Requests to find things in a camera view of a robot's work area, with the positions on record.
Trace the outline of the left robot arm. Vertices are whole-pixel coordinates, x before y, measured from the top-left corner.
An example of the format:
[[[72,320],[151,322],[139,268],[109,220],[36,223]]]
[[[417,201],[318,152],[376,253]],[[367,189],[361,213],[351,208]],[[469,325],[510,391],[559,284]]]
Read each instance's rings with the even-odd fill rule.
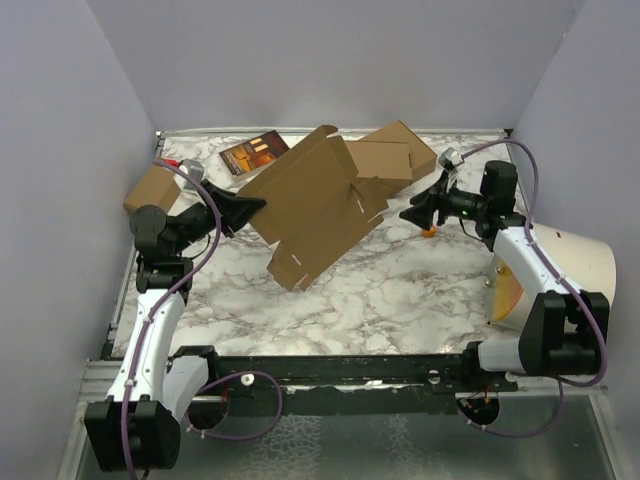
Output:
[[[170,352],[201,265],[184,255],[211,235],[233,237],[267,202],[218,188],[197,187],[201,202],[178,215],[143,205],[130,216],[137,252],[137,316],[119,373],[105,398],[88,405],[84,425],[100,469],[137,472],[171,469],[180,446],[180,423],[196,393],[220,385],[212,346]]]

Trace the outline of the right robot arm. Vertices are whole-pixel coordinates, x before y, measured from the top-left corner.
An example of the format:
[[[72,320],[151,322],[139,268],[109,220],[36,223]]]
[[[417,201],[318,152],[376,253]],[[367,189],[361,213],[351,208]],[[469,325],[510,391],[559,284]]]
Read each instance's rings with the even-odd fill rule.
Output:
[[[565,277],[546,256],[534,228],[517,212],[516,167],[489,161],[480,191],[457,186],[457,166],[443,160],[440,178],[410,200],[400,217],[422,229],[441,226],[449,217],[471,221],[477,237],[511,271],[531,300],[518,338],[472,342],[462,354],[461,383],[481,391],[496,373],[529,376],[596,375],[603,365],[609,300]]]

